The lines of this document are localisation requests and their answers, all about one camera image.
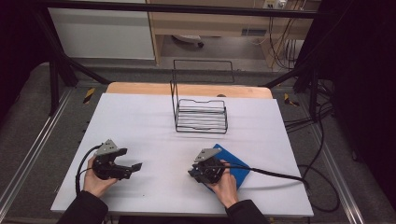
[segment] wire rack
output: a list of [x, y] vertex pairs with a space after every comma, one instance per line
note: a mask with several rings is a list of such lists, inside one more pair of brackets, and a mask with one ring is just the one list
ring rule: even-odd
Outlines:
[[[231, 75], [233, 79], [232, 64], [231, 62], [226, 63], [230, 63], [231, 65]], [[176, 131], [181, 133], [227, 133], [227, 108], [224, 101], [196, 101], [192, 99], [179, 99], [177, 91], [177, 70], [175, 63], [173, 71], [174, 72], [172, 80], [170, 81], [170, 86]]]

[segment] blue cloth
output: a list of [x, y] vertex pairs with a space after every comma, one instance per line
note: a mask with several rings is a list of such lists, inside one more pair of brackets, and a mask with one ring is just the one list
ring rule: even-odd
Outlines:
[[[215, 158], [219, 160], [225, 160], [230, 163], [230, 166], [238, 166], [238, 165], [243, 165], [246, 167], [249, 167], [246, 163], [242, 162], [239, 160], [235, 155], [233, 155], [231, 152], [227, 151], [224, 147], [222, 147], [219, 144], [215, 144], [213, 148], [221, 148], [221, 152], [215, 155]], [[247, 177], [249, 170], [242, 170], [242, 169], [235, 169], [231, 168], [230, 173], [235, 177], [236, 179], [236, 188], [239, 189], [241, 187], [242, 183], [245, 180], [245, 177]]]

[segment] floor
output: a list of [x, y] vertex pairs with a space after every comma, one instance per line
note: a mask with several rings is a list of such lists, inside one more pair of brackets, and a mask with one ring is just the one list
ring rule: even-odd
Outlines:
[[[287, 72], [285, 69], [269, 69], [258, 46], [252, 44], [252, 39], [244, 37], [203, 37], [205, 46], [198, 48], [192, 44], [182, 43], [171, 36], [164, 40], [163, 60], [161, 65], [137, 62], [93, 62], [92, 70], [103, 77], [117, 81], [168, 82], [172, 73], [174, 59], [194, 60], [227, 60], [233, 63], [235, 83], [237, 85], [257, 86]], [[50, 206], [56, 196], [56, 189], [62, 184], [64, 174], [73, 160], [84, 130], [89, 125], [92, 113], [106, 86], [95, 83], [90, 78], [78, 73], [80, 82], [76, 88], [64, 88], [68, 101], [62, 107], [62, 113], [57, 118], [56, 125], [48, 130], [45, 141], [37, 143], [38, 135], [46, 122], [51, 121], [50, 89], [48, 67], [40, 66], [32, 73], [21, 92], [18, 102], [10, 109], [0, 127], [0, 154], [7, 160], [0, 161], [0, 190], [3, 192], [0, 218], [3, 223], [54, 223], [60, 214], [50, 211]], [[306, 118], [307, 94], [294, 94], [291, 86], [294, 79], [273, 88], [274, 98], [278, 100], [279, 109], [285, 121]], [[95, 88], [95, 93], [88, 104], [83, 104], [89, 88]], [[285, 103], [285, 93], [290, 102]], [[326, 96], [320, 96], [319, 102], [327, 101]], [[299, 164], [308, 164], [318, 151], [318, 136], [320, 130], [317, 124], [297, 129], [289, 127], [289, 138], [295, 158]], [[370, 171], [364, 163], [352, 160], [352, 154], [337, 117], [328, 116], [323, 119], [325, 147], [328, 154], [315, 162], [314, 167], [326, 177], [332, 178], [332, 169], [328, 167], [326, 157], [333, 157], [336, 167], [342, 174], [349, 189], [353, 203], [356, 204], [360, 220], [349, 217], [348, 206], [341, 204], [334, 212], [322, 212], [314, 209], [315, 216], [311, 223], [396, 223], [396, 213], [390, 207], [386, 197], [375, 183]], [[32, 153], [32, 146], [37, 146], [38, 153]], [[33, 160], [26, 161], [26, 155]], [[25, 164], [28, 175], [16, 181], [20, 165]], [[316, 173], [307, 176], [312, 182], [311, 202], [318, 207], [332, 208], [336, 204], [334, 192], [330, 185]], [[17, 187], [10, 183], [19, 183]], [[13, 191], [15, 195], [9, 200], [4, 196]], [[289, 219], [276, 217], [274, 223], [305, 223], [307, 219]]]

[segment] hand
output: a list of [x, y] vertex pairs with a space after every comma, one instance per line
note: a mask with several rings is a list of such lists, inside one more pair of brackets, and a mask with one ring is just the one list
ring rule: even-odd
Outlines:
[[103, 180], [97, 177], [92, 169], [94, 160], [95, 156], [88, 160], [88, 170], [84, 177], [84, 190], [100, 198], [106, 192], [106, 190], [110, 188], [110, 186], [118, 181], [118, 179], [112, 178]]
[[[225, 166], [230, 166], [230, 163], [224, 163]], [[208, 184], [208, 187], [215, 191], [219, 201], [226, 207], [229, 208], [233, 204], [238, 202], [238, 195], [236, 194], [236, 180], [233, 175], [230, 174], [230, 169], [224, 170], [221, 179], [216, 184]]]

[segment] white tabletop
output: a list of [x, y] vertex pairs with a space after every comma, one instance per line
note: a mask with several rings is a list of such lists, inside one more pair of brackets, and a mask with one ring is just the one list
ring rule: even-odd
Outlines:
[[[171, 96], [103, 94], [51, 210], [64, 212], [74, 200], [78, 165], [90, 148], [107, 139], [128, 148], [126, 155], [116, 158], [116, 164], [143, 162], [139, 172], [116, 183], [102, 198], [114, 214], [225, 216], [214, 193], [187, 172], [201, 149], [215, 144], [250, 167], [300, 176], [276, 100], [221, 99], [227, 106], [226, 134], [177, 133]], [[238, 196], [240, 200], [252, 199], [268, 216], [313, 216], [299, 181], [250, 172]]]

